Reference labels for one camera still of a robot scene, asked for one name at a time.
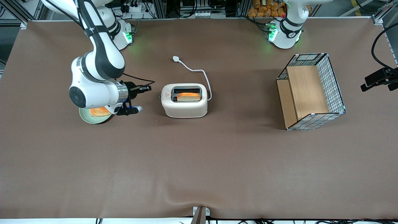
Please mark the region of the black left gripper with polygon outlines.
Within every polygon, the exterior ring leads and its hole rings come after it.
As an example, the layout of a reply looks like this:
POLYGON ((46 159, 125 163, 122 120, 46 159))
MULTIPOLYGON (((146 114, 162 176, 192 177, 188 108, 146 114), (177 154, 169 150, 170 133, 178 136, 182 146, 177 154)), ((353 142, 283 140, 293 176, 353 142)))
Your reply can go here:
POLYGON ((394 91, 398 89, 398 70, 397 68, 381 68, 372 74, 366 76, 364 78, 364 84, 361 85, 361 90, 363 92, 368 91, 369 89, 379 86, 385 85, 388 80, 391 82, 388 84, 389 91, 394 91))

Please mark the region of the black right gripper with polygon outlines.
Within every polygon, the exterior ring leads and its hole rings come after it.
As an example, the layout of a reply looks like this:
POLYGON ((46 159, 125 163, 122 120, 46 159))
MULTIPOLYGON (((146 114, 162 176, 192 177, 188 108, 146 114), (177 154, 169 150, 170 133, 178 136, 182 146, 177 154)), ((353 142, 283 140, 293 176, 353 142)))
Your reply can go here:
POLYGON ((125 82, 128 91, 128 97, 126 101, 131 101, 136 98, 138 93, 145 93, 152 90, 151 85, 139 85, 137 86, 134 82, 125 82))

